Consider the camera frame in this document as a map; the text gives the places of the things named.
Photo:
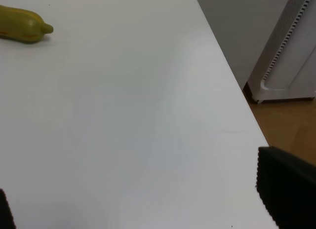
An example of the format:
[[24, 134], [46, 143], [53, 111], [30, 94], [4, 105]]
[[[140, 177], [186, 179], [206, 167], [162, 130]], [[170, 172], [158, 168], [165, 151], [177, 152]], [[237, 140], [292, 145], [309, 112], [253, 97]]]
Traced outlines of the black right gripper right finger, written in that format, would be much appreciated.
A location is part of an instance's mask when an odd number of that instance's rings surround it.
[[256, 189], [278, 228], [316, 227], [314, 165], [276, 147], [260, 147]]

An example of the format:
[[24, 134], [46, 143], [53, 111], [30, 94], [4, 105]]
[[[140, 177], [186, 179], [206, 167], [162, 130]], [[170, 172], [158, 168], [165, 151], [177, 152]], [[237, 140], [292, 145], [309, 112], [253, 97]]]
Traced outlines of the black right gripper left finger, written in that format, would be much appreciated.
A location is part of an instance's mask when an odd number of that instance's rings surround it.
[[11, 209], [2, 189], [0, 190], [0, 229], [16, 229]]

